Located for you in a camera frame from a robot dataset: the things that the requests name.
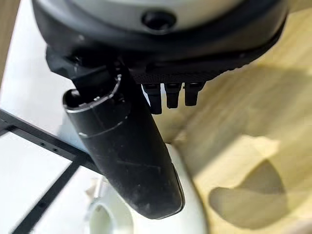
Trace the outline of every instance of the black screw hole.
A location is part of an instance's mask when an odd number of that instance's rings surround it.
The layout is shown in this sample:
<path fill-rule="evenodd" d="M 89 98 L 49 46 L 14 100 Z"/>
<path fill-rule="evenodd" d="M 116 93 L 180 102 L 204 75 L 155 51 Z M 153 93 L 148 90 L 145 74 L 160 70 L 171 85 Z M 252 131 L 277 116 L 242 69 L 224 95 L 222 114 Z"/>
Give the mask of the black screw hole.
<path fill-rule="evenodd" d="M 39 203 L 39 205 L 38 205 L 40 208 L 44 208 L 45 207 L 45 203 L 44 202 L 41 202 L 41 203 Z"/>
<path fill-rule="evenodd" d="M 142 23 L 155 31 L 166 31 L 176 23 L 176 17 L 169 12 L 150 11 L 143 15 Z"/>

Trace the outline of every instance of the screw hole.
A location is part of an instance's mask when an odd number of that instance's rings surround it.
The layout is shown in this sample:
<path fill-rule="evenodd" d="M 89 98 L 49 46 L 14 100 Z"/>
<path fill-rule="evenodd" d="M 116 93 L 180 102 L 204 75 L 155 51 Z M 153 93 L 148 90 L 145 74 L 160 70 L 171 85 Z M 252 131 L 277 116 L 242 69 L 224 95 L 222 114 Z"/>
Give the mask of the screw hole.
<path fill-rule="evenodd" d="M 39 205 L 38 205 L 40 208 L 44 208 L 45 207 L 45 203 L 44 202 L 41 202 L 41 203 L 39 203 Z"/>

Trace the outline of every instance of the white surface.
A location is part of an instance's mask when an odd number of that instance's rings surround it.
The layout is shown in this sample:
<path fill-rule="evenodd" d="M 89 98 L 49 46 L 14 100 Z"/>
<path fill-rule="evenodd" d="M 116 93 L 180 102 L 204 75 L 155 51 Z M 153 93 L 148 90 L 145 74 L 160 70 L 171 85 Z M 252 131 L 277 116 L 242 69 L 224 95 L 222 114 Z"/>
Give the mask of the white surface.
<path fill-rule="evenodd" d="M 177 152 L 170 145 L 168 147 L 183 186 L 185 207 L 182 212 L 163 220 L 149 220 L 131 210 L 134 230 L 130 230 L 129 234 L 208 233 L 201 202 Z M 12 133 L 0 137 L 0 155 L 0 233 L 9 233 L 70 162 Z M 98 177 L 99 174 L 89 169 L 79 168 L 35 226 L 33 233 L 84 234 L 89 206 L 85 191 L 91 186 L 92 180 Z M 126 209 L 116 192 L 112 189 L 110 191 L 105 197 L 105 204 L 112 208 L 122 205 Z M 112 205 L 117 200 L 120 204 Z M 121 218 L 118 211 L 114 214 L 114 218 Z"/>
<path fill-rule="evenodd" d="M 74 88 L 53 74 L 45 61 L 46 44 L 30 0 L 21 0 L 0 90 L 0 108 L 85 149 L 62 107 L 62 96 Z"/>
<path fill-rule="evenodd" d="M 13 133 L 0 137 L 0 233 L 17 223 L 50 188 L 70 161 Z"/>

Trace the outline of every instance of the light wood surface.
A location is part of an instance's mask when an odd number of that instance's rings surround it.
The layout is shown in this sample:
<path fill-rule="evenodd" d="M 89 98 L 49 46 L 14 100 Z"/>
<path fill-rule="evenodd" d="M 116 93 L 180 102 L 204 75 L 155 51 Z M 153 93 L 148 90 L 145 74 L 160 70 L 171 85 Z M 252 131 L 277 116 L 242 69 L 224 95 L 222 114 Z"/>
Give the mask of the light wood surface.
<path fill-rule="evenodd" d="M 1 72 L 18 2 L 0 2 Z M 208 82 L 196 107 L 185 107 L 181 93 L 178 109 L 155 116 L 186 162 L 212 234 L 311 227 L 312 0 L 290 6 L 269 53 Z"/>
<path fill-rule="evenodd" d="M 0 85 L 20 0 L 0 0 Z"/>

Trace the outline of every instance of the black handle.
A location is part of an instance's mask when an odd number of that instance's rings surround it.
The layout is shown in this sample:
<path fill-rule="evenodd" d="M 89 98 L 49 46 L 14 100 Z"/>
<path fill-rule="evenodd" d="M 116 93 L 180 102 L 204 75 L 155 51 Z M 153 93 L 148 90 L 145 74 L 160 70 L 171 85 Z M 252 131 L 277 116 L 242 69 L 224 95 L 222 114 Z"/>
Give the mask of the black handle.
<path fill-rule="evenodd" d="M 134 210 L 162 219 L 183 209 L 176 171 L 139 85 L 119 77 L 92 103 L 71 90 L 63 104 L 99 170 Z"/>

